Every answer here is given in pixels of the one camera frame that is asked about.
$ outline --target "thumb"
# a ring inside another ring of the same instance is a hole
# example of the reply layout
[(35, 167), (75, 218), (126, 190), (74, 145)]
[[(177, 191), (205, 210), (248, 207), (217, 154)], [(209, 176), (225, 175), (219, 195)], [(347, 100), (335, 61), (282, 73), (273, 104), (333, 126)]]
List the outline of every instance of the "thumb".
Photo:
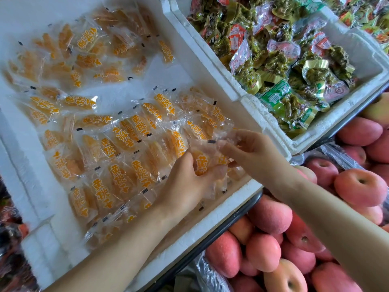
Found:
[(234, 159), (237, 163), (241, 162), (246, 155), (244, 151), (226, 140), (219, 140), (217, 148), (224, 156)]
[(223, 179), (227, 174), (227, 169), (227, 165), (217, 165), (210, 168), (207, 173), (200, 177), (202, 179), (202, 183), (208, 186), (216, 180)]

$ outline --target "styrofoam box wall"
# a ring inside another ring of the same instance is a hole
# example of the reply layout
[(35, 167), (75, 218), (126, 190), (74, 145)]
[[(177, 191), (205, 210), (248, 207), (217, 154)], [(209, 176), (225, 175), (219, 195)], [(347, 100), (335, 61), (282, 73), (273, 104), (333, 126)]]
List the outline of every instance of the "styrofoam box wall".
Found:
[(354, 108), (361, 104), (365, 99), (376, 93), (380, 87), (389, 81), (389, 64), (382, 57), (382, 51), (377, 52), (372, 46), (371, 41), (366, 40), (365, 33), (358, 29), (349, 30), (343, 24), (337, 22), (334, 14), (328, 7), (324, 7), (315, 13), (327, 20), (328, 23), (323, 31), (329, 40), (334, 44), (341, 45), (350, 56), (350, 63), (356, 67), (356, 76), (360, 79), (358, 88), (346, 95), (341, 101), (337, 102), (329, 112), (318, 113), (314, 121), (308, 127), (307, 131), (294, 139), (290, 139), (278, 126), (275, 117), (273, 117), (267, 108), (258, 98), (247, 94), (235, 80), (231, 73), (224, 67), (221, 61), (214, 54), (212, 49), (196, 31), (196, 29), (187, 21), (186, 16), (190, 12), (191, 0), (169, 0), (173, 13), (182, 25), (187, 29), (192, 38), (199, 44), (204, 53), (209, 57), (214, 65), (212, 74), (221, 73), (226, 81), (236, 92), (250, 99), (253, 105), (260, 111), (264, 118), (273, 127), (290, 152), (294, 155), (302, 152), (316, 142), (321, 136), (328, 132), (331, 127), (346, 117)]
[[(287, 147), (252, 102), (237, 94), (222, 74), (211, 73), (214, 70), (211, 60), (170, 11), (168, 0), (138, 1), (153, 13), (161, 36), (172, 46), (177, 63), (166, 68), (158, 55), (143, 80), (101, 84), (79, 94), (100, 96), (99, 112), (113, 113), (130, 107), (132, 99), (146, 97), (155, 85), (163, 84), (172, 89), (195, 84), (217, 99), (218, 105), (226, 116), (235, 120), (237, 127), (268, 134), (289, 160), (291, 155)], [(0, 0), (0, 61), (4, 64), (8, 53), (14, 51), (11, 41), (27, 41), (32, 33), (35, 36), (42, 34), (51, 23), (71, 23), (100, 4), (100, 0)], [(12, 93), (4, 78), (0, 77), (0, 175), (24, 221), (30, 226), (31, 234), (22, 242), (22, 247), (44, 289), (89, 252), (81, 243), (84, 232), (72, 213), (67, 193), (45, 160), (35, 127), (8, 99)], [(163, 252), (153, 255), (129, 290), (136, 291), (158, 277), (260, 187), (258, 182), (245, 177), (222, 199), (203, 211), (189, 225), (191, 229), (178, 227), (156, 250), (157, 253)]]

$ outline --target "styrofoam box corner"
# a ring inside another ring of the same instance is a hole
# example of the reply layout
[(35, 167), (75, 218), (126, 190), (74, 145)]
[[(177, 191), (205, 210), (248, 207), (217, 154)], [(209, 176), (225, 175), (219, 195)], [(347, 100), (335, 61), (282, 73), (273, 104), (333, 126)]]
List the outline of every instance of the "styrofoam box corner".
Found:
[[(235, 121), (236, 127), (268, 134), (289, 160), (291, 155), (286, 144), (274, 133), (255, 105), (243, 98), (244, 94), (238, 93), (221, 73), (213, 73), (213, 63), (171, 12), (169, 1), (138, 1), (152, 12), (161, 36), (172, 47), (178, 63), (166, 67), (162, 56), (157, 55), (143, 79), (122, 84), (101, 84), (83, 89), (79, 94), (100, 96), (99, 112), (105, 114), (130, 107), (131, 100), (147, 97), (155, 85), (163, 84), (173, 89), (194, 84), (216, 98), (225, 115)], [(100, 0), (0, 0), (0, 61), (7, 61), (7, 54), (12, 51), (10, 37), (30, 39), (31, 33), (36, 35), (40, 30), (43, 33), (48, 24), (60, 21), (71, 23), (100, 4)], [(12, 90), (2, 77), (0, 90), (0, 160), (7, 161), (4, 165), (0, 162), (0, 173), (23, 219), (34, 228), (22, 246), (39, 285), (45, 288), (89, 252), (82, 244), (84, 232), (73, 215), (67, 192), (45, 160), (35, 127), (8, 99)], [(235, 192), (228, 191), (223, 199), (215, 202), (214, 209), (211, 208), (213, 211), (204, 218), (199, 216), (202, 220), (151, 260), (134, 279), (130, 290), (136, 291), (160, 275), (260, 188), (258, 182), (248, 177), (238, 182)]]
[(348, 29), (344, 24), (338, 22), (338, 17), (328, 7), (323, 7), (315, 14), (327, 20), (327, 25), (323, 31), (329, 40), (334, 44), (342, 46), (349, 54), (351, 64), (356, 67), (359, 85), (341, 101), (337, 102), (329, 112), (318, 113), (305, 133), (290, 139), (280, 129), (275, 117), (267, 111), (262, 103), (256, 97), (246, 94), (209, 45), (188, 22), (186, 16), (190, 11), (191, 0), (169, 0), (169, 2), (174, 15), (212, 62), (214, 66), (211, 72), (212, 75), (221, 74), (225, 81), (235, 89), (237, 94), (250, 98), (263, 118), (272, 127), (273, 134), (279, 136), (292, 155), (302, 152), (314, 144), (359, 104), (378, 92), (385, 83), (389, 82), (389, 64), (387, 64), (387, 59), (382, 57), (382, 51), (377, 52), (377, 49), (372, 46), (371, 37), (367, 40), (366, 35), (362, 34), (360, 30)]

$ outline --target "pile of apples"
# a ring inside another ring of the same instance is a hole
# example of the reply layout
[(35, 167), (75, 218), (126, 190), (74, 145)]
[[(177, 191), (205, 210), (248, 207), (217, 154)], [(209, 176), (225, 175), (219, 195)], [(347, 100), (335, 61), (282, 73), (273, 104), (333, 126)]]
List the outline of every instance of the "pile of apples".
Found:
[(389, 184), (389, 92), (353, 118), (337, 134), (337, 141), (359, 165)]
[[(339, 173), (321, 158), (295, 168), (373, 223), (382, 223), (387, 184), (377, 174), (363, 169)], [(389, 225), (383, 228), (389, 231)], [(235, 292), (362, 291), (302, 219), (267, 189), (247, 215), (207, 248), (205, 257), (230, 279)]]

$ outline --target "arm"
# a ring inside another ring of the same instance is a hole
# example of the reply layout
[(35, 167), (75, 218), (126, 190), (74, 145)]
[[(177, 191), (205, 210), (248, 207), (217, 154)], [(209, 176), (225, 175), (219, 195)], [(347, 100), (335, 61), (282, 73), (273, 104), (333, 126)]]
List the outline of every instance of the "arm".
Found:
[(186, 152), (147, 211), (45, 291), (123, 292), (163, 237), (226, 172), (227, 167), (221, 165), (196, 176), (192, 154)]
[(387, 291), (389, 234), (320, 186), (304, 179), (277, 151), (270, 138), (237, 130), (240, 148), (218, 142), (275, 198), (289, 205), (364, 291)]

